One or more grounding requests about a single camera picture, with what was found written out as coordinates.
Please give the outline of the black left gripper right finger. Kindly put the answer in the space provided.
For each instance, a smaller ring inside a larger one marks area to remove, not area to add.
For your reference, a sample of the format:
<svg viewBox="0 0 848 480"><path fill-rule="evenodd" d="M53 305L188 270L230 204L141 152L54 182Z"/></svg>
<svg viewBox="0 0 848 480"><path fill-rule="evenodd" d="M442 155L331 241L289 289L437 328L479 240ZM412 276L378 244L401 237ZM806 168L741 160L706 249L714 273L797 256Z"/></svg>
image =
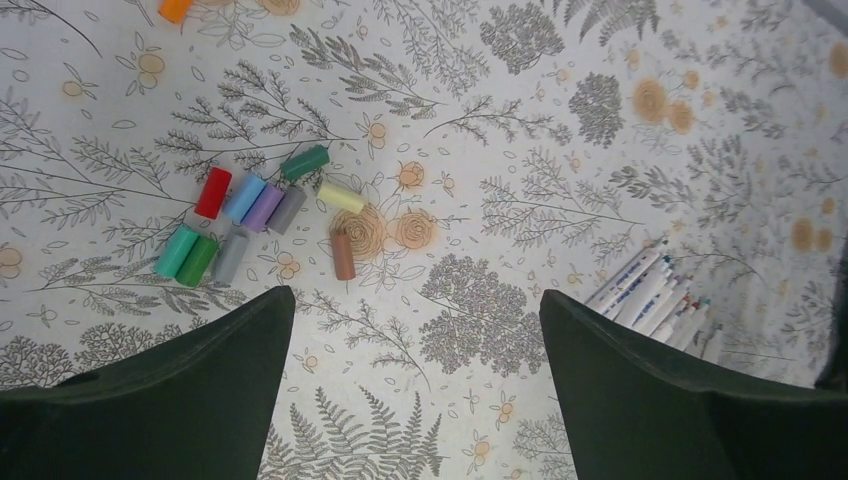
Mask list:
<svg viewBox="0 0 848 480"><path fill-rule="evenodd" d="M764 380L556 290L540 323L581 479L843 479L847 397Z"/></svg>

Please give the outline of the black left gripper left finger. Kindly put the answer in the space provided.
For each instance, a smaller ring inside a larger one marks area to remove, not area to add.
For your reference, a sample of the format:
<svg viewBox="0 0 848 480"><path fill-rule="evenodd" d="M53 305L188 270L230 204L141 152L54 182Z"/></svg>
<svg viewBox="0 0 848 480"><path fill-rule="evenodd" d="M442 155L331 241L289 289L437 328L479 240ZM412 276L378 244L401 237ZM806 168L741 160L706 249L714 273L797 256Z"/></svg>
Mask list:
<svg viewBox="0 0 848 480"><path fill-rule="evenodd" d="M255 478L295 309L275 287L129 358L3 392L2 477Z"/></svg>

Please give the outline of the red pen cap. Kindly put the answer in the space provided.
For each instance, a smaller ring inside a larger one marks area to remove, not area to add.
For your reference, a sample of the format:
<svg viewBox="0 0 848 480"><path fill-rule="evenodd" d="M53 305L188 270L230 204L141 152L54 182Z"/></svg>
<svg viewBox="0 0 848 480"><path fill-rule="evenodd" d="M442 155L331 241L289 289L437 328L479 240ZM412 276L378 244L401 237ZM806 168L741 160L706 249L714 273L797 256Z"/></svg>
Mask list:
<svg viewBox="0 0 848 480"><path fill-rule="evenodd" d="M195 204L194 213L215 220L221 211L231 180L230 171L219 167L211 168Z"/></svg>

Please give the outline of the light blue pen cap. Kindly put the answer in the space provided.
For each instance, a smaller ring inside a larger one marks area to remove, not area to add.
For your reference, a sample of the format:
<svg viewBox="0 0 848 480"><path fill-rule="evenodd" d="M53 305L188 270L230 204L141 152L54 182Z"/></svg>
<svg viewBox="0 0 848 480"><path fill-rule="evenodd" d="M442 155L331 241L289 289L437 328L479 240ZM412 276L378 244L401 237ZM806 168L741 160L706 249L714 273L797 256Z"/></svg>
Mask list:
<svg viewBox="0 0 848 480"><path fill-rule="evenodd" d="M261 177L248 174L226 202L223 208L225 216L241 224L265 186L266 182Z"/></svg>

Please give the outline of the brown pen cap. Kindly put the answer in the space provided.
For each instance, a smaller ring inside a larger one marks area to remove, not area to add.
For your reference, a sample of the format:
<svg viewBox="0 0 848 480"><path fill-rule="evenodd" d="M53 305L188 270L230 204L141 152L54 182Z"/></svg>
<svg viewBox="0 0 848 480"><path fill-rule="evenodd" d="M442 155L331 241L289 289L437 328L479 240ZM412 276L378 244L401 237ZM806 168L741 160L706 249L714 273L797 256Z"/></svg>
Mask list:
<svg viewBox="0 0 848 480"><path fill-rule="evenodd" d="M330 235L335 276L340 281L350 281L356 276L352 242L349 235L336 230Z"/></svg>

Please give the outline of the orange pen cap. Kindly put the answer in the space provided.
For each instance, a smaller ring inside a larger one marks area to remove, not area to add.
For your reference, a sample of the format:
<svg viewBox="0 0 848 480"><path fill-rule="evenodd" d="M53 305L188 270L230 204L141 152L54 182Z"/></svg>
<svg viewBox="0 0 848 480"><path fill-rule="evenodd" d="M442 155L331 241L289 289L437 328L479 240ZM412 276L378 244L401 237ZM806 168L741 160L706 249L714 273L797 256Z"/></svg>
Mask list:
<svg viewBox="0 0 848 480"><path fill-rule="evenodd" d="M158 13L172 24L181 24L193 3L193 0L161 0Z"/></svg>

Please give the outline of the white pen dark green cap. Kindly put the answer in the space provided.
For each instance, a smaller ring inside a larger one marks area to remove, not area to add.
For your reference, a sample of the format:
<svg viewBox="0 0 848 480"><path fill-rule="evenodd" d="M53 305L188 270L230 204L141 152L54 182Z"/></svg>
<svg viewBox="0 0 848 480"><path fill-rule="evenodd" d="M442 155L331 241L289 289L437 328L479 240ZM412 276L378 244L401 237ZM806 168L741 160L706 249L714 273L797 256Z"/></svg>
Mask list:
<svg viewBox="0 0 848 480"><path fill-rule="evenodd" d="M667 282L670 268L671 257L665 255L616 297L613 303L603 311L603 315L617 321L623 310L642 308Z"/></svg>

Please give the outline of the white pen purple cap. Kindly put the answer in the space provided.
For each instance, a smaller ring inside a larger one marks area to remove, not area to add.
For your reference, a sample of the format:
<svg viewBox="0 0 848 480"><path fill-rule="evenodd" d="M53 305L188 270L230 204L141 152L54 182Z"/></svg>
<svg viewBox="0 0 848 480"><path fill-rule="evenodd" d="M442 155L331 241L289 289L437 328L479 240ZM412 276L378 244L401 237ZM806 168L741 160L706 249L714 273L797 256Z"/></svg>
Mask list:
<svg viewBox="0 0 848 480"><path fill-rule="evenodd" d="M687 295L691 283L691 279L684 279L681 283L675 286L670 296L659 306L653 316L648 320L648 323L646 324L647 336L651 336L660 323L677 308L677 304Z"/></svg>

